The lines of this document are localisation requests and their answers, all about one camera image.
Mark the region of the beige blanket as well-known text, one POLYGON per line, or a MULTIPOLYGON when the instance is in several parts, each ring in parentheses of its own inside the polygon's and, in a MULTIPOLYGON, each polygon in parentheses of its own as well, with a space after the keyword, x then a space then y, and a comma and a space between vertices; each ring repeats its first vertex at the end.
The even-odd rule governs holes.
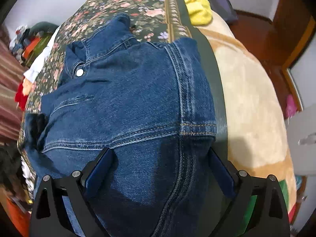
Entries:
POLYGON ((228 125, 228 159, 239 170, 277 177, 291 217, 297 191, 283 113, 261 63, 216 13, 198 28, 208 39, 222 80, 228 125))

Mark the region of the pink item by door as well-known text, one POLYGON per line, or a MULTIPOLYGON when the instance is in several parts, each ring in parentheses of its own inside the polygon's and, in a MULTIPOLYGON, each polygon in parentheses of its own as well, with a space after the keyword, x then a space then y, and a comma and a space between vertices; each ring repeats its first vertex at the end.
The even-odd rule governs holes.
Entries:
POLYGON ((293 96, 290 94, 287 96, 286 107, 285 107, 285 116, 286 118, 291 118, 297 112, 297 106, 295 104, 293 96))

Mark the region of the red plush toy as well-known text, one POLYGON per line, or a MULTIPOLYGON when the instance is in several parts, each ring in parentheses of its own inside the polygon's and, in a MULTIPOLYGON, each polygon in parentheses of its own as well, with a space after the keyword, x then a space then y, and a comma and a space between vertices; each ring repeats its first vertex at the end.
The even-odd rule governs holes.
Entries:
POLYGON ((18 90, 15 94, 14 101, 17 103, 17 107, 22 111, 25 111, 26 102, 28 95, 32 90, 33 84, 26 78, 23 78, 23 81, 18 86, 18 90))

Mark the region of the white cloth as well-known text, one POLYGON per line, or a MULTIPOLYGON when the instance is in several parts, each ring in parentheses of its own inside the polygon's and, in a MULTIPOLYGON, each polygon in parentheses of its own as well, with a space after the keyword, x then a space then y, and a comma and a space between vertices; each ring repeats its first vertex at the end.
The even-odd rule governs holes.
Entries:
POLYGON ((53 49, 55 38, 57 33, 60 29, 60 26, 56 28, 55 32, 53 33, 51 39, 49 40, 47 46, 44 48, 42 53, 40 53, 37 58, 32 63, 31 67, 24 73, 25 79, 27 79, 32 84, 35 82, 38 74, 41 72, 45 61, 48 59, 51 50, 53 49))

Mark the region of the striped pink curtain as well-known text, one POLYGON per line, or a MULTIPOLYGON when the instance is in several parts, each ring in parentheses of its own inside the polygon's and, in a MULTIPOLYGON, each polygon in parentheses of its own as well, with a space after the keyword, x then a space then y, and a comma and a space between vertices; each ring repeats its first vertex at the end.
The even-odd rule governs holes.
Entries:
POLYGON ((17 140, 23 112, 14 101, 25 69, 8 48, 10 42, 6 29, 1 27, 1 143, 17 140))

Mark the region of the orange box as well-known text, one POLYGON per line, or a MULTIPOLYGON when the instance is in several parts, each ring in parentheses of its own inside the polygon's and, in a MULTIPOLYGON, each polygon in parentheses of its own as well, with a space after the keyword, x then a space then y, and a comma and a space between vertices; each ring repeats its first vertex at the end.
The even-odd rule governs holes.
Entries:
POLYGON ((39 37, 33 38, 31 43, 25 48, 25 50, 23 52, 23 58, 27 59, 29 57, 30 53, 35 49, 35 47, 40 42, 40 40, 41 40, 41 38, 39 38, 39 37))

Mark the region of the wooden door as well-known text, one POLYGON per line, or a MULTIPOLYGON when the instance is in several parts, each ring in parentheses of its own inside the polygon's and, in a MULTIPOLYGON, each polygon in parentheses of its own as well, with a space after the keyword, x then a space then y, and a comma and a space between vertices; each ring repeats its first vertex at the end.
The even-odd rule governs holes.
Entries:
POLYGON ((268 69, 283 65, 312 19, 303 0, 278 0, 272 20, 245 11, 237 15, 230 26, 234 36, 268 69))

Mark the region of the clutter pile on box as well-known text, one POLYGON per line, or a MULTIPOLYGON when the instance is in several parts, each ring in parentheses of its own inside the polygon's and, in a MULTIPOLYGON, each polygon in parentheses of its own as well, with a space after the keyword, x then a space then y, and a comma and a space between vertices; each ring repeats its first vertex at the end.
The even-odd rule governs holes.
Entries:
POLYGON ((9 44, 9 50, 20 64, 24 63, 25 59, 23 58, 23 52, 30 44, 28 39, 29 30, 30 28, 28 28, 27 25, 19 26, 15 31, 16 36, 10 41, 9 44))

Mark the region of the yellow cloth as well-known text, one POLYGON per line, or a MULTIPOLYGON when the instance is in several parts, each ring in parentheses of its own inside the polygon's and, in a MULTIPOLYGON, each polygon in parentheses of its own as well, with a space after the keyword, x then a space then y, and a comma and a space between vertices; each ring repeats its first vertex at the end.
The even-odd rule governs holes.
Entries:
POLYGON ((185 26, 205 26, 213 19, 207 0, 102 0, 99 5, 107 18, 128 14, 137 31, 170 27, 183 33, 185 26))

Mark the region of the grey purple bag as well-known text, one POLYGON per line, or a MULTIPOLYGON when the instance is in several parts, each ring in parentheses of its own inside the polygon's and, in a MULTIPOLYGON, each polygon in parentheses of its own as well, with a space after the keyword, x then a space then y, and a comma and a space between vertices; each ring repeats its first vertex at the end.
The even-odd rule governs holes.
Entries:
POLYGON ((230 0, 208 0, 211 9, 215 11, 227 24, 234 24, 238 21, 236 11, 233 9, 230 0))

